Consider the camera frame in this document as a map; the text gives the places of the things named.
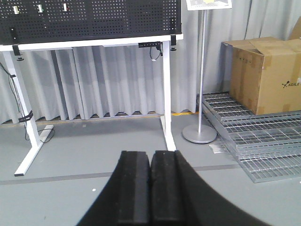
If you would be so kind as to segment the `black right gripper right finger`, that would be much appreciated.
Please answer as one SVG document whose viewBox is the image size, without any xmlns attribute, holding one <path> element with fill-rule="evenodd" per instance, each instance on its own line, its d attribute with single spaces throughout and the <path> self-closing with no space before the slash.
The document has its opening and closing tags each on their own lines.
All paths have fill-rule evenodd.
<svg viewBox="0 0 301 226">
<path fill-rule="evenodd" d="M 153 226 L 265 226 L 202 179 L 180 151 L 156 151 L 151 161 Z"/>
</svg>

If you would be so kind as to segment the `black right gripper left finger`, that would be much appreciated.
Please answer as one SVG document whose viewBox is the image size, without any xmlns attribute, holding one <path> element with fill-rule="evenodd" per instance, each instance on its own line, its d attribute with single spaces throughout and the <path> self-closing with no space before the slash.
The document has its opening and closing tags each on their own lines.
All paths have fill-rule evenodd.
<svg viewBox="0 0 301 226">
<path fill-rule="evenodd" d="M 145 152 L 122 151 L 118 164 L 79 226 L 150 225 L 150 165 Z"/>
</svg>

